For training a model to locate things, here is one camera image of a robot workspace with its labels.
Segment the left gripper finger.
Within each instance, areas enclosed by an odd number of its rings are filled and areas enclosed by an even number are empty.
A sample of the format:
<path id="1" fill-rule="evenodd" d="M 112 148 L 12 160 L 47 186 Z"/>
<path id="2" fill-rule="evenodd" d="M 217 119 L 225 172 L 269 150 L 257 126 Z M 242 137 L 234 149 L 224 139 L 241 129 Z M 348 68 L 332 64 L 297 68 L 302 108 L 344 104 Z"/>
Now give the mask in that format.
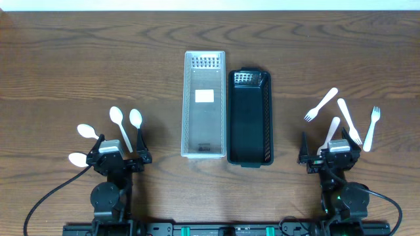
<path id="1" fill-rule="evenodd" d="M 91 150 L 88 152 L 89 155 L 96 155 L 98 153 L 98 150 L 100 148 L 101 143 L 105 141 L 105 137 L 103 134 L 100 134 L 98 137 L 98 140 L 94 144 L 94 146 L 91 148 Z"/>
<path id="2" fill-rule="evenodd" d="M 147 152 L 147 147 L 146 147 L 146 144 L 144 143 L 142 130 L 140 128 L 137 129 L 136 151 L 138 153 Z"/>

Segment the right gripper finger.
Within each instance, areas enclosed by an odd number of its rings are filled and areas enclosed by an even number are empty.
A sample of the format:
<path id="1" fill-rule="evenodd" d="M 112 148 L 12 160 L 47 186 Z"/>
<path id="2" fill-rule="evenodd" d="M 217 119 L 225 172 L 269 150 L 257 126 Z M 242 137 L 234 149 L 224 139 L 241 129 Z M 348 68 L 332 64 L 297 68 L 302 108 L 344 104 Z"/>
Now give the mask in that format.
<path id="1" fill-rule="evenodd" d="M 306 133 L 302 133 L 302 140 L 301 140 L 301 148 L 299 150 L 300 157 L 307 157 L 308 156 L 308 142 L 306 138 Z"/>
<path id="2" fill-rule="evenodd" d="M 350 134 L 346 131 L 345 128 L 341 130 L 342 139 L 347 140 L 352 151 L 360 151 L 359 145 L 350 137 Z"/>

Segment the white plastic fork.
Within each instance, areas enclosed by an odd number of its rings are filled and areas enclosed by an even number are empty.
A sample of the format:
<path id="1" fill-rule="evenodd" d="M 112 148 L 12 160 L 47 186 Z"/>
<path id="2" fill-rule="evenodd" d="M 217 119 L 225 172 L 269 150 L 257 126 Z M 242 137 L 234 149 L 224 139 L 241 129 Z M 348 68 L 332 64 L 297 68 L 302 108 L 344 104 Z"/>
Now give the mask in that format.
<path id="1" fill-rule="evenodd" d="M 345 102 L 345 100 L 343 98 L 339 98 L 337 100 L 339 109 L 341 110 L 346 122 L 348 123 L 349 126 L 349 135 L 350 137 L 354 140 L 354 142 L 356 142 L 358 145 L 362 145 L 362 140 L 358 134 L 358 131 L 356 130 L 356 128 L 354 127 L 354 123 L 352 122 L 352 118 L 350 116 L 349 110 L 347 108 L 347 104 Z"/>
<path id="2" fill-rule="evenodd" d="M 338 93 L 338 88 L 333 87 L 331 88 L 327 94 L 321 99 L 319 104 L 308 111 L 308 113 L 305 115 L 304 120 L 306 122 L 310 122 L 313 120 L 319 113 L 322 107 L 324 107 L 336 94 Z"/>
<path id="3" fill-rule="evenodd" d="M 381 116 L 381 110 L 379 107 L 374 106 L 372 113 L 371 113 L 371 123 L 369 125 L 369 129 L 368 132 L 366 134 L 366 138 L 365 138 L 365 142 L 364 142 L 364 146 L 363 146 L 363 150 L 365 152 L 369 152 L 371 150 L 372 147 L 372 143 L 373 143 L 373 135 L 374 135 L 374 130 L 375 130 L 375 125 L 376 122 L 378 122 L 378 120 L 380 120 L 380 116 Z"/>

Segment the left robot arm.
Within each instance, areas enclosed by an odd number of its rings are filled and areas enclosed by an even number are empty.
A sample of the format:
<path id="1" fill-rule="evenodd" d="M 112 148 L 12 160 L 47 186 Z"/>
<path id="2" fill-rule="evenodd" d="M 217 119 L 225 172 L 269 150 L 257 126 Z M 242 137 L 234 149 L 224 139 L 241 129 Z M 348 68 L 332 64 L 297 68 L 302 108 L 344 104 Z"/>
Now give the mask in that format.
<path id="1" fill-rule="evenodd" d="M 136 154 L 134 159 L 125 159 L 121 142 L 106 140 L 103 134 L 88 153 L 86 163 L 107 177 L 91 192 L 95 220 L 120 222 L 131 215 L 132 175 L 152 162 L 141 129 L 137 130 Z"/>

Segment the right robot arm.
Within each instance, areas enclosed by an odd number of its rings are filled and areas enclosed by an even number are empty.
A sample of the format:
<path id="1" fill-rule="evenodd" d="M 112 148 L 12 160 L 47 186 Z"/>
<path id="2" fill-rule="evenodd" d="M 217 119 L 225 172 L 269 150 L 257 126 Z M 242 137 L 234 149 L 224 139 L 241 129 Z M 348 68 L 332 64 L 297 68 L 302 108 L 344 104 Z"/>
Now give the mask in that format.
<path id="1" fill-rule="evenodd" d="M 341 139 L 330 141 L 319 155 L 309 154 L 306 134 L 302 134 L 297 162 L 305 164 L 309 174 L 319 175 L 321 204 L 327 216 L 337 216 L 340 221 L 362 219 L 368 216 L 367 187 L 345 179 L 345 171 L 356 164 L 361 148 L 345 129 L 341 134 Z"/>

